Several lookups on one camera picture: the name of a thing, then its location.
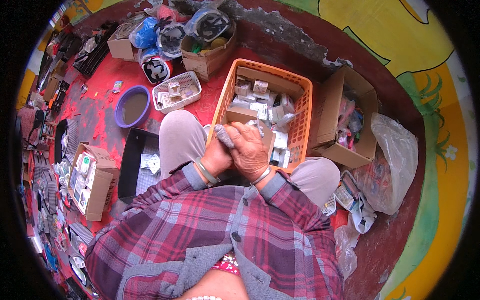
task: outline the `painted flower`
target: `painted flower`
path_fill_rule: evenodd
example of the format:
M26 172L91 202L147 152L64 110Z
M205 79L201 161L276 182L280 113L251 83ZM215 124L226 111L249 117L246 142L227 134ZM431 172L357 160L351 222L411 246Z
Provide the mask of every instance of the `painted flower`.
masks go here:
M445 157L449 157L451 160L454 160L456 155L455 153L458 151L457 148L453 147L451 144L448 145L447 149L446 149L446 153L445 153Z

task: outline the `purple basin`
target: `purple basin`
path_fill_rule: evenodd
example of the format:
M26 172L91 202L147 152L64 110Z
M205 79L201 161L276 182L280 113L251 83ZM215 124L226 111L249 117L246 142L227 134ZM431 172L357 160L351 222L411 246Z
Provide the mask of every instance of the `purple basin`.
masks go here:
M115 122L122 128L138 127L150 114L150 91L143 85L126 90L115 107Z

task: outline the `shirt cuff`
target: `shirt cuff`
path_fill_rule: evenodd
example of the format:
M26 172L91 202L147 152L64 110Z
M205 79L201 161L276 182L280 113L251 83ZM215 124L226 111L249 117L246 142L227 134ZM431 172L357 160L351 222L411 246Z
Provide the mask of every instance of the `shirt cuff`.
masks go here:
M192 186L195 191L204 190L208 188L205 182L202 180L197 170L193 166L193 162L190 162L182 169L183 175L188 180L188 183Z
M276 194L276 192L285 184L287 180L280 173L276 173L275 176L259 191L260 195L269 202L270 199Z

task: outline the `hand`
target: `hand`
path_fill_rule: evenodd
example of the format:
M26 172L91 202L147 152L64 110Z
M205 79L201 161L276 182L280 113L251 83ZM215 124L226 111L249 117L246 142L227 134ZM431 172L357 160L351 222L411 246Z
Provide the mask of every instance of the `hand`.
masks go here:
M240 122L225 125L225 129L235 145L230 153L238 171L250 182L257 180L268 168L269 160L258 129Z
M232 156L228 152L227 147L215 136L208 144L204 157L200 161L213 177L217 177L233 164Z

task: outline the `person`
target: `person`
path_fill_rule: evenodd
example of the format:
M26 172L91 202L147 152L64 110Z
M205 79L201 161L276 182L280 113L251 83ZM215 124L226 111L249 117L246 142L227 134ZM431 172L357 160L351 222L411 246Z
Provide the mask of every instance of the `person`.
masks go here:
M225 125L235 148L185 110L159 131L161 181L100 230L85 255L102 300L342 299L324 205L340 180L316 157L291 176L270 170L258 129ZM236 168L249 186L220 185Z

